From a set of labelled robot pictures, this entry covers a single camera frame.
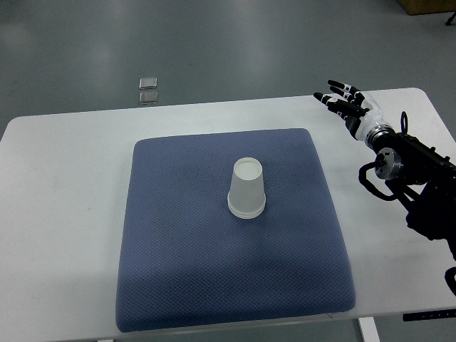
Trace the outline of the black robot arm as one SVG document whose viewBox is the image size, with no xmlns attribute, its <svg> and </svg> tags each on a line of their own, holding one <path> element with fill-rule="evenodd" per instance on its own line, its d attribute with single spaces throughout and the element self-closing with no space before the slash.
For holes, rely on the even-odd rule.
<svg viewBox="0 0 456 342">
<path fill-rule="evenodd" d="M 444 239 L 455 255 L 455 165 L 408 134 L 406 112 L 400 128 L 373 136 L 376 157 L 359 169 L 358 180 L 377 198 L 398 200 L 410 229 L 430 241 Z"/>
</svg>

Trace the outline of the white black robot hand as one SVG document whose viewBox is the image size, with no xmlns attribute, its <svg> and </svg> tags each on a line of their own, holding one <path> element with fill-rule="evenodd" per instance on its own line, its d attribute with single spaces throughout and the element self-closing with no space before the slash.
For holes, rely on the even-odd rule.
<svg viewBox="0 0 456 342">
<path fill-rule="evenodd" d="M 328 85 L 334 95 L 315 92 L 313 96 L 344 121 L 354 139 L 373 148 L 376 136 L 392 130 L 384 121 L 380 106 L 369 94 L 339 81 L 328 80 Z"/>
</svg>

